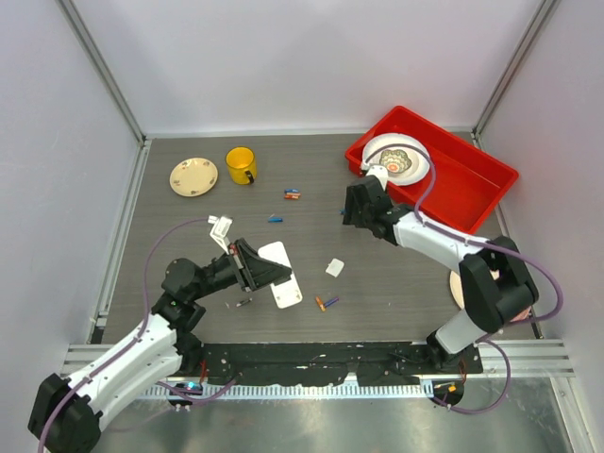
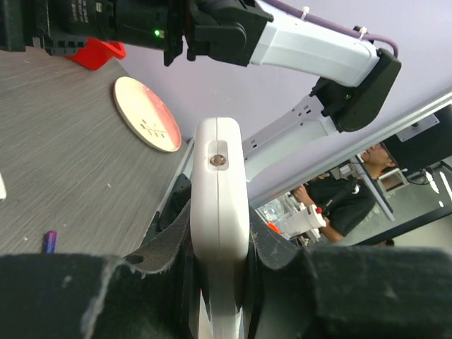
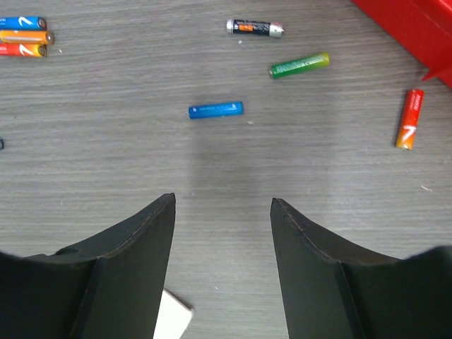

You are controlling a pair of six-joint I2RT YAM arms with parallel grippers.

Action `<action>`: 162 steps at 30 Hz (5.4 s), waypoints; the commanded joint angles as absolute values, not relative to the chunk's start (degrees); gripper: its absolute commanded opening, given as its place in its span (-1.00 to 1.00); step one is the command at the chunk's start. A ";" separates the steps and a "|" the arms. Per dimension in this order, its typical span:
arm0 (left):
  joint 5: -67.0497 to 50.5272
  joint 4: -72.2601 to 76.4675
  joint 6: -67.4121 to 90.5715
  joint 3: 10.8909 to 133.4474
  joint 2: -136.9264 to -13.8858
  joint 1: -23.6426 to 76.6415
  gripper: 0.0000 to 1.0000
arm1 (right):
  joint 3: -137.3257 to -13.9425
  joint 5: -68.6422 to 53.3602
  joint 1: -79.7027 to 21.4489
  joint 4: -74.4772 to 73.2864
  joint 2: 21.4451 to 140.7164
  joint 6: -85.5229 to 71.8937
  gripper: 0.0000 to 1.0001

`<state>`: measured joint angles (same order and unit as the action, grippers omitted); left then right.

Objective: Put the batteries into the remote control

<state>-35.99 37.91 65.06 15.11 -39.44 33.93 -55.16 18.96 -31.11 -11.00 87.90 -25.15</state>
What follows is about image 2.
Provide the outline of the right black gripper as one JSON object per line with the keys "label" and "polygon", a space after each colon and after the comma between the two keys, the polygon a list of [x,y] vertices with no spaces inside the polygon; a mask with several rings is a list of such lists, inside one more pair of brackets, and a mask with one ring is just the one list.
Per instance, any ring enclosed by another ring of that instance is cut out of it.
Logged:
{"label": "right black gripper", "polygon": [[51,55],[74,55],[88,39],[182,52],[180,1],[2,1],[1,50],[37,45]]}

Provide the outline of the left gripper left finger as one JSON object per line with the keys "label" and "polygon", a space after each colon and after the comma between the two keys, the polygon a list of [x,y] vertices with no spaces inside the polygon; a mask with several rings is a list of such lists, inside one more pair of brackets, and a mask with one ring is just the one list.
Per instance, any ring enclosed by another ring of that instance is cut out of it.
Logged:
{"label": "left gripper left finger", "polygon": [[194,337],[194,253],[190,203],[175,221],[125,259],[144,272],[141,293],[150,320],[169,329],[168,338]]}

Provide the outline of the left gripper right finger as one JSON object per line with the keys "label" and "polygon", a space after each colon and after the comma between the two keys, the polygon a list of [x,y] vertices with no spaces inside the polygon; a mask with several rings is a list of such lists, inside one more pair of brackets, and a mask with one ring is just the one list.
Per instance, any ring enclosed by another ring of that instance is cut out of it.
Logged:
{"label": "left gripper right finger", "polygon": [[311,323],[300,248],[249,209],[246,273],[247,338],[303,338]]}

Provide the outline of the white battery cover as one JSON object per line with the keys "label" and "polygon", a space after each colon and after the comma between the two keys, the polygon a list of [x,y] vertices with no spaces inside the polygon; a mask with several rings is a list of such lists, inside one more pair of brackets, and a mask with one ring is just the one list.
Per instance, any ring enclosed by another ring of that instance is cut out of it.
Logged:
{"label": "white battery cover", "polygon": [[3,176],[0,174],[0,200],[4,200],[7,197],[6,186]]}

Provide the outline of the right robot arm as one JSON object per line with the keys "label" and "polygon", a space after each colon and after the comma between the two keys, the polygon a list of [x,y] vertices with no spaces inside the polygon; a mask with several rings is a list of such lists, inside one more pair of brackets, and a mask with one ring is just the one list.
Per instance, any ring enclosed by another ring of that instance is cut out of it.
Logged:
{"label": "right robot arm", "polygon": [[271,65],[318,76],[291,112],[243,143],[246,178],[316,139],[363,129],[399,72],[398,48],[281,1],[2,1],[1,49],[37,46],[72,56],[88,40],[160,50],[238,66]]}

